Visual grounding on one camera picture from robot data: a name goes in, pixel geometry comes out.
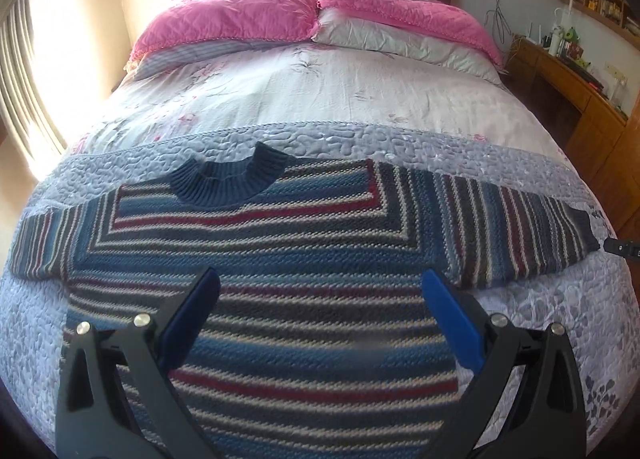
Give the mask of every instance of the pink pillow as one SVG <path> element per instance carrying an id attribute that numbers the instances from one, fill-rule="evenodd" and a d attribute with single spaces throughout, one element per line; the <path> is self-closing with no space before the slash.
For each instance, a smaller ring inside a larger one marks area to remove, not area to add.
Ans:
<path id="1" fill-rule="evenodd" d="M 178 0 L 136 41 L 129 63 L 146 53 L 203 40 L 306 40 L 318 28 L 318 0 Z"/>
<path id="2" fill-rule="evenodd" d="M 320 8 L 338 8 L 348 16 L 395 26 L 401 30 L 459 42 L 486 53 L 502 67 L 502 55 L 471 15 L 442 2 L 412 0 L 319 0 Z"/>

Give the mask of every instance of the metal bolt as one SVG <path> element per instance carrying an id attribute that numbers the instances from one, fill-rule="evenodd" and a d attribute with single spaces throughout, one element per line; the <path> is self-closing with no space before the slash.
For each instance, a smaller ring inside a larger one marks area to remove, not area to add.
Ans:
<path id="1" fill-rule="evenodd" d="M 559 322 L 553 322 L 551 324 L 551 332 L 557 336 L 562 336 L 564 334 L 564 325 Z"/>
<path id="2" fill-rule="evenodd" d="M 502 313 L 494 313 L 491 315 L 491 323 L 495 325 L 495 327 L 507 327 L 509 319 Z"/>
<path id="3" fill-rule="evenodd" d="M 133 325 L 136 327 L 145 327 L 151 323 L 151 316 L 146 313 L 137 314 L 133 319 Z"/>
<path id="4" fill-rule="evenodd" d="M 91 329 L 91 324 L 89 322 L 81 322 L 76 327 L 76 333 L 87 334 L 90 329 Z"/>

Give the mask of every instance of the striped sweater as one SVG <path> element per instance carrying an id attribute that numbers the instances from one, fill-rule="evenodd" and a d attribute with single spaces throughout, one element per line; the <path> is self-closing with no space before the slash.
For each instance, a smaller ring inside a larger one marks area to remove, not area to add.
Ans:
<path id="1" fill-rule="evenodd" d="M 458 399 L 420 274 L 460 287 L 552 273 L 598 248 L 553 198 L 371 160 L 296 159 L 258 143 L 189 160 L 21 225 L 10 270 L 68 286 L 82 320 L 155 312 L 203 265 L 220 299 L 172 382 L 230 457 L 412 457 Z M 126 370 L 140 426 L 157 441 Z"/>

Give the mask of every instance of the quilted bedspread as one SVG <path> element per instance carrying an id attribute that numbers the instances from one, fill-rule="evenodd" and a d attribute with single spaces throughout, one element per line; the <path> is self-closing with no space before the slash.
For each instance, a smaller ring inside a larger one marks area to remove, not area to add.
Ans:
<path id="1" fill-rule="evenodd" d="M 78 204 L 124 182 L 156 178 L 194 155 L 219 162 L 239 160 L 251 154 L 258 140 L 294 156 L 368 157 L 550 195 L 588 211 L 599 242 L 611 233 L 591 192 L 558 161 L 442 133 L 341 122 L 230 128 L 101 154 L 71 155 L 38 185 L 23 217 Z M 544 328 L 559 321 L 567 327 L 580 368 L 588 443 L 593 448 L 625 408 L 640 375 L 640 315 L 623 259 L 599 250 L 561 273 L 474 295 L 487 311 L 503 312 L 515 325 Z M 0 377 L 51 447 L 66 306 L 59 282 L 26 282 L 6 269 L 2 274 Z M 459 367 L 458 377 L 464 389 L 472 373 Z M 497 435 L 517 380 L 514 373 L 483 441 Z"/>

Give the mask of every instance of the striped pillowcase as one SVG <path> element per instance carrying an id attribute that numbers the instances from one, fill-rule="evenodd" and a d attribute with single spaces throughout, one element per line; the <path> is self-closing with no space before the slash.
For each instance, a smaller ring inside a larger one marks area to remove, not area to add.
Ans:
<path id="1" fill-rule="evenodd" d="M 287 44 L 291 43 L 281 40 L 206 40 L 195 44 L 180 44 L 161 51 L 146 53 L 137 67 L 133 68 L 133 80 L 144 80 L 162 71 L 193 62 L 202 62 L 224 54 L 259 51 Z"/>

